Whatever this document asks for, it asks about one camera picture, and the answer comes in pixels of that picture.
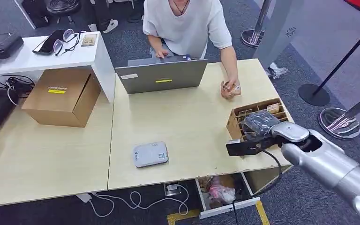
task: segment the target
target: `necklace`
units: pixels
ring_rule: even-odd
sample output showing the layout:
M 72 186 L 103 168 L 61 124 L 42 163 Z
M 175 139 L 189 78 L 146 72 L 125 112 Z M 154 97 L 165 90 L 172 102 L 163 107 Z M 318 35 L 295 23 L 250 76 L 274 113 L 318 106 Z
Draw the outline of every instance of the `necklace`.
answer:
M 176 2 L 174 0 L 172 0 L 174 5 L 177 7 L 178 11 L 180 12 L 180 15 L 183 15 L 184 13 L 184 10 L 186 9 L 187 5 L 188 5 L 188 2 L 190 2 L 190 0 L 187 0 L 186 4 L 184 5 L 184 8 L 183 10 L 180 10 L 180 8 L 177 6 Z

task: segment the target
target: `wooden desk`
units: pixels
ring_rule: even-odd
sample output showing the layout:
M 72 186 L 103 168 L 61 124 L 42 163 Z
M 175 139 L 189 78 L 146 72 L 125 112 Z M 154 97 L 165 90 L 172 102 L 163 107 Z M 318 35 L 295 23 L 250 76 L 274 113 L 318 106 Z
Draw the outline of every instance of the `wooden desk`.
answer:
M 242 159 L 225 148 L 231 109 L 279 97 L 258 60 L 240 60 L 238 70 L 242 95 L 231 101 L 219 93 L 221 63 L 208 64 L 197 88 L 128 95 L 117 82 L 108 189 L 276 167 L 265 154 Z M 136 168 L 133 148 L 158 141 L 166 143 L 169 162 Z M 270 151 L 282 165 L 290 165 L 277 146 Z
M 113 103 L 86 128 L 36 123 L 18 107 L 0 130 L 0 205 L 107 190 Z

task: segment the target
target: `white t-shirt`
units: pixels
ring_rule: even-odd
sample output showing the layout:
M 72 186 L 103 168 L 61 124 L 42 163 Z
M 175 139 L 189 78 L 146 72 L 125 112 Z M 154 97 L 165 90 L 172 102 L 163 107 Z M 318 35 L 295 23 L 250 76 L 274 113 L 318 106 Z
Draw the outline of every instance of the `white t-shirt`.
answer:
M 189 0 L 183 15 L 175 16 L 168 0 L 145 0 L 143 32 L 163 38 L 169 49 L 191 57 L 204 56 L 208 37 L 215 47 L 232 46 L 220 0 Z

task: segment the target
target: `black bag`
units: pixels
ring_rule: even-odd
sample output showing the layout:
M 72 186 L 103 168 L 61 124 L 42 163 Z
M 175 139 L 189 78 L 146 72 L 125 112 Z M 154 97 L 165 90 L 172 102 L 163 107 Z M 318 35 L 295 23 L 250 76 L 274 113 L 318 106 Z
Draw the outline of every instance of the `black bag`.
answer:
M 49 26 L 49 21 L 52 16 L 47 11 L 44 0 L 24 0 L 21 5 L 34 23 L 35 27 Z

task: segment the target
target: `yellow sticker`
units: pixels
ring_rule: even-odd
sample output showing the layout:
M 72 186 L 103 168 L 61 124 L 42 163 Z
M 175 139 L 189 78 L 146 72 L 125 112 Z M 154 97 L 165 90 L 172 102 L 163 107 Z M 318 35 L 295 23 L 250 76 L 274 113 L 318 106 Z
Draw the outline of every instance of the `yellow sticker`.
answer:
M 159 80 L 159 81 L 155 81 L 155 83 L 170 82 L 170 81 L 172 81 L 172 79 Z
M 49 89 L 47 92 L 56 93 L 56 94 L 64 94 L 64 93 L 66 93 L 65 90 L 52 90 L 52 89 Z

